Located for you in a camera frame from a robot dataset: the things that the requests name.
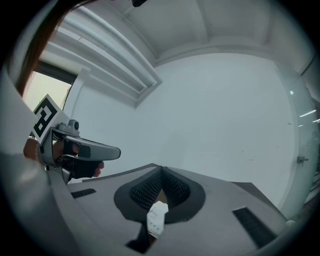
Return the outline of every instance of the ceiling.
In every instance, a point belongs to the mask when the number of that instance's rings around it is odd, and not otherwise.
[[[41,58],[76,74],[116,77],[138,105],[162,83],[157,66],[211,53],[259,56],[301,74],[315,50],[269,1],[98,0],[66,16]]]

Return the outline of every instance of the black slot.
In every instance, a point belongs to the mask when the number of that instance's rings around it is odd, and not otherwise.
[[[272,233],[247,207],[232,212],[259,248],[269,244],[276,238],[276,235]]]
[[[71,195],[73,196],[73,198],[80,198],[80,197],[84,197],[84,196],[93,194],[95,192],[97,192],[97,191],[95,191],[93,188],[88,188],[88,189],[72,192]]]

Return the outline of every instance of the window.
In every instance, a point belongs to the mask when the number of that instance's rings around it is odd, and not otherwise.
[[[74,74],[40,61],[28,80],[23,92],[23,100],[31,111],[34,111],[39,102],[49,94],[63,109],[76,78]]]

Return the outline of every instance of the white wall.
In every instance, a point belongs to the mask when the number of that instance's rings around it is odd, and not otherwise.
[[[82,137],[121,148],[102,175],[153,162],[252,182],[279,207],[297,145],[289,92],[275,69],[241,54],[179,59],[156,68],[163,84],[137,109],[85,86],[72,117]]]

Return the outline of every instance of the ceiling light fixture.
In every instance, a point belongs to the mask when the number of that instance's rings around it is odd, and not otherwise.
[[[300,117],[302,118],[302,117],[304,117],[304,116],[306,116],[306,115],[309,115],[309,114],[311,114],[311,113],[313,113],[313,112],[316,112],[316,110],[312,110],[312,111],[310,111],[310,112],[308,112],[308,113],[305,113],[305,114],[303,114],[303,115],[300,115]]]

